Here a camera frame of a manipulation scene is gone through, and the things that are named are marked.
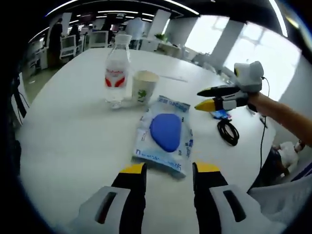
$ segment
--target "blue sponge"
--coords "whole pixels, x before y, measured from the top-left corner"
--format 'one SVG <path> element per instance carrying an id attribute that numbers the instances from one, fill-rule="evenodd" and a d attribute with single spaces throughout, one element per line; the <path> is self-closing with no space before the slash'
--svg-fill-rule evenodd
<path id="1" fill-rule="evenodd" d="M 173 152 L 180 145 L 181 120 L 174 114 L 157 115 L 150 125 L 154 141 L 165 151 Z"/>

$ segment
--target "desk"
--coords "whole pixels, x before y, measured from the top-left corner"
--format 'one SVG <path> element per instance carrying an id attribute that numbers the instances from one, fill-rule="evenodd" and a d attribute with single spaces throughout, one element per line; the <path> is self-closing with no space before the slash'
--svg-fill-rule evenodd
<path id="1" fill-rule="evenodd" d="M 131 163 L 136 127 L 144 108 L 111 110 L 104 101 L 104 63 L 110 49 L 89 49 L 64 65 L 40 91 L 18 135 L 22 147 L 20 177 L 29 198 L 50 225 L 66 224 L 80 205 L 101 187 L 110 186 Z M 194 134 L 191 161 L 215 163 L 230 184 L 247 191 L 260 164 L 263 125 L 246 108 L 233 110 L 233 125 L 240 133 L 229 146 L 217 131 L 217 120 L 196 111 L 203 100 L 196 93 L 220 85 L 216 74 L 169 56 L 130 50 L 134 70 L 149 70 L 161 77 L 152 99 L 167 96 L 191 105 Z M 131 80 L 127 92 L 131 93 Z M 263 141 L 263 162 L 275 130 L 268 123 Z M 198 233 L 193 205 L 191 162 L 182 180 L 156 171 L 147 172 L 146 208 L 142 233 Z"/>

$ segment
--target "paper cup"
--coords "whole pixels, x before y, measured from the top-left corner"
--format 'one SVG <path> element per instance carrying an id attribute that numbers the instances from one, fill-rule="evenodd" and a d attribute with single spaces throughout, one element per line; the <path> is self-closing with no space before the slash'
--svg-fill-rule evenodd
<path id="1" fill-rule="evenodd" d="M 138 104 L 149 102 L 159 76 L 149 71 L 139 71 L 133 77 L 132 100 Z"/>

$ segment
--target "plastic water bottle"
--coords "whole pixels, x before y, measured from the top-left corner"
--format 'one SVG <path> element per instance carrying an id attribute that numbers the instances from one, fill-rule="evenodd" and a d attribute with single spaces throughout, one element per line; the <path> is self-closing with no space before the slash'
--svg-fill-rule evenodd
<path id="1" fill-rule="evenodd" d="M 113 109 L 120 108 L 126 94 L 130 69 L 131 35 L 116 35 L 115 46 L 106 60 L 105 99 Z"/>

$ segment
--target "bottle cap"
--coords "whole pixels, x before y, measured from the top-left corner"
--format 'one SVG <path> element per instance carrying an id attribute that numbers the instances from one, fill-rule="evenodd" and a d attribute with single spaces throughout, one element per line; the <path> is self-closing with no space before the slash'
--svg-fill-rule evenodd
<path id="1" fill-rule="evenodd" d="M 131 38 L 131 35 L 118 34 L 115 36 L 115 44 L 128 45 L 130 44 Z"/>

